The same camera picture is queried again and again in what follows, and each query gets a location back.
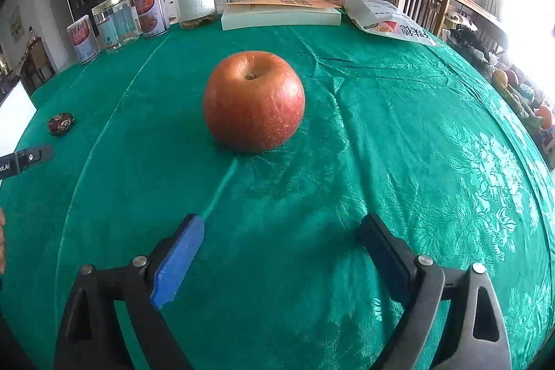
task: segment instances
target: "apple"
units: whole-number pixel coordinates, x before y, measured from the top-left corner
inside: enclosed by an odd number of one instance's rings
[[[281,57],[262,51],[223,59],[208,79],[204,120],[214,138],[241,153],[285,143],[305,111],[302,83]]]
[[[549,129],[553,123],[553,115],[547,106],[541,106],[535,111],[536,116],[543,118],[542,129]]]

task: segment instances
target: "wooden chair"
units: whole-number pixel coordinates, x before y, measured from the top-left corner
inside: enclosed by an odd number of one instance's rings
[[[410,16],[418,25],[434,35],[439,34],[437,19],[442,11],[443,0],[395,0],[395,5]]]
[[[29,55],[25,58],[23,64],[21,65],[19,76],[21,77],[23,86],[29,95],[31,95],[38,87],[43,85],[43,81],[37,73],[37,69],[35,68]]]
[[[48,60],[48,56],[44,50],[44,46],[42,44],[42,38],[38,37],[34,40],[28,48],[28,52],[31,56],[33,61],[34,67],[36,68],[36,73],[41,80],[41,83],[45,84],[46,81],[50,80],[52,77],[56,75],[50,60]],[[48,68],[50,74],[48,78],[45,77],[43,68]]]

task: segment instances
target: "floral pattern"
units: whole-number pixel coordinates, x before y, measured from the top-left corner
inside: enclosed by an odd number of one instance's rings
[[[529,136],[528,132],[526,131],[526,129],[524,128],[524,126],[522,125],[518,117],[513,113],[511,108],[507,105],[507,102],[503,101],[503,99],[501,99],[500,97],[497,98],[496,100],[497,102],[495,102],[494,99],[491,99],[489,101],[489,105],[491,109],[496,113],[496,116],[498,118],[500,118],[502,121],[510,125],[511,129],[518,137],[518,140],[520,140],[520,145],[522,149],[527,150],[528,149],[527,138]]]
[[[534,357],[536,350],[546,338],[548,330],[545,313],[550,310],[550,289],[543,283],[536,285],[534,293],[524,292],[523,295],[513,288],[510,294],[509,312],[504,316],[507,334],[514,342],[524,344],[512,347],[513,362],[522,362],[524,369]]]
[[[522,214],[522,194],[519,190],[523,174],[513,152],[497,139],[480,132],[479,135],[456,124],[445,123],[447,137],[461,147],[457,156],[447,156],[454,170],[469,174],[481,202],[499,202],[502,207],[513,207]]]
[[[539,214],[536,207],[536,200],[531,196],[529,199],[529,212],[530,212],[530,235],[533,235],[538,228]]]
[[[381,301],[379,300],[379,298],[372,299],[372,312],[374,312],[374,317],[376,317],[376,320],[381,322]]]

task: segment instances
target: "black bracket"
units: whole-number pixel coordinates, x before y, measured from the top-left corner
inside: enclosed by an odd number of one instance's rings
[[[46,162],[52,158],[52,146],[27,148],[0,157],[0,180],[16,176],[37,163]]]
[[[511,369],[503,314],[484,265],[463,271],[417,256],[376,214],[362,219],[356,239],[372,258],[391,298],[405,309],[371,370],[412,370],[441,300],[451,300],[451,305],[430,368]]]
[[[196,236],[193,242],[184,241],[187,234]],[[202,219],[188,214],[173,236],[160,241],[148,257],[137,256],[125,267],[107,270],[97,270],[93,265],[81,267],[62,315],[54,368],[134,369],[114,306],[114,301],[120,300],[126,303],[133,329],[152,370],[192,370],[159,311],[171,292],[175,294],[181,279],[170,275],[170,287],[165,284],[163,290],[158,290],[156,284],[176,266],[185,262],[188,268],[203,234]],[[171,253],[181,244],[184,248],[176,261],[170,262],[169,269],[163,269]],[[187,268],[180,269],[181,278]]]

